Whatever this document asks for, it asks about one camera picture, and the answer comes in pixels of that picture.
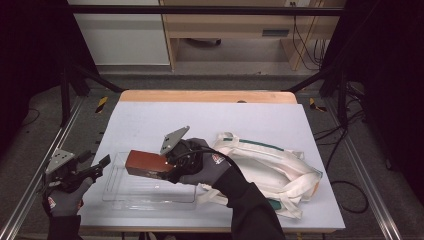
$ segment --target white cabinet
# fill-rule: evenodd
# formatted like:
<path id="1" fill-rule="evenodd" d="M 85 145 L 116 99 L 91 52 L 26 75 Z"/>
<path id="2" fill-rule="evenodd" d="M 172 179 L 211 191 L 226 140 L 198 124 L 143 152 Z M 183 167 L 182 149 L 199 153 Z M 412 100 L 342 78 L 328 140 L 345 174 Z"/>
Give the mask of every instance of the white cabinet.
<path id="1" fill-rule="evenodd" d="M 159 5 L 157 0 L 68 0 L 71 5 Z M 75 14 L 96 65 L 169 65 L 159 14 Z"/>

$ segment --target wooden block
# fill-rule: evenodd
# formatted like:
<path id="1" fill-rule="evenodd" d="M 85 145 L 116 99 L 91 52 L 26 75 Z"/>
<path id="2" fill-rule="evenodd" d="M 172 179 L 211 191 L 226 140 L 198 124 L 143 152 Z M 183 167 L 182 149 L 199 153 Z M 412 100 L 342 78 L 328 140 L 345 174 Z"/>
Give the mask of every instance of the wooden block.
<path id="1" fill-rule="evenodd" d="M 166 158 L 158 154 L 131 150 L 125 168 L 130 175 L 161 179 L 160 173 L 174 167 L 166 164 Z"/>

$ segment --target transparent plastic box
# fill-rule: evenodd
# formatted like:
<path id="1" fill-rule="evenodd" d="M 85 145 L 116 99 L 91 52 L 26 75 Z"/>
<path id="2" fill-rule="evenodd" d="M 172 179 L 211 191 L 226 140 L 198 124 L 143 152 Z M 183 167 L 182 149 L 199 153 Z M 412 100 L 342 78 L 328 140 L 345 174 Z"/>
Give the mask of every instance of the transparent plastic box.
<path id="1" fill-rule="evenodd" d="M 125 169 L 129 152 L 116 154 L 103 193 L 113 209 L 192 210 L 196 186 L 129 175 Z"/>

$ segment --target white cloth bag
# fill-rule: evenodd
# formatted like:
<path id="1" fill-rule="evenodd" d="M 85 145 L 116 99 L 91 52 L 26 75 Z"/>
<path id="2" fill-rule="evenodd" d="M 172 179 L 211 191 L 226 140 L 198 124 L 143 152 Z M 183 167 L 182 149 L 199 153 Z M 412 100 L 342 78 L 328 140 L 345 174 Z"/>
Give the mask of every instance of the white cloth bag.
<path id="1" fill-rule="evenodd" d="M 213 149 L 232 158 L 246 180 L 254 182 L 266 198 L 281 203 L 277 214 L 302 218 L 298 204 L 311 199 L 322 177 L 322 172 L 303 161 L 303 152 L 240 139 L 229 132 L 219 134 Z M 203 187 L 209 191 L 198 196 L 198 203 L 228 203 L 218 190 Z"/>

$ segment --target white tabletop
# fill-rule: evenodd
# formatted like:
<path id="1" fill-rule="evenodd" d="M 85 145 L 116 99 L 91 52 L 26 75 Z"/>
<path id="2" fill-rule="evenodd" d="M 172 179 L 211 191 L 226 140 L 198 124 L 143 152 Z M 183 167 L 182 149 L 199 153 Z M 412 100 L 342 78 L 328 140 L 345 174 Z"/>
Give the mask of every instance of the white tabletop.
<path id="1" fill-rule="evenodd" d="M 132 149 L 159 153 L 164 135 L 190 126 L 184 138 L 203 138 L 213 145 L 221 132 L 281 148 L 300 150 L 305 161 L 324 172 L 310 202 L 301 202 L 302 219 L 279 216 L 286 232 L 332 232 L 345 228 L 328 176 L 302 105 L 278 103 L 119 102 L 110 118 L 93 164 L 109 154 Z M 215 203 L 193 210 L 113 209 L 103 200 L 107 176 L 84 195 L 82 228 L 111 231 L 229 231 L 232 209 Z"/>

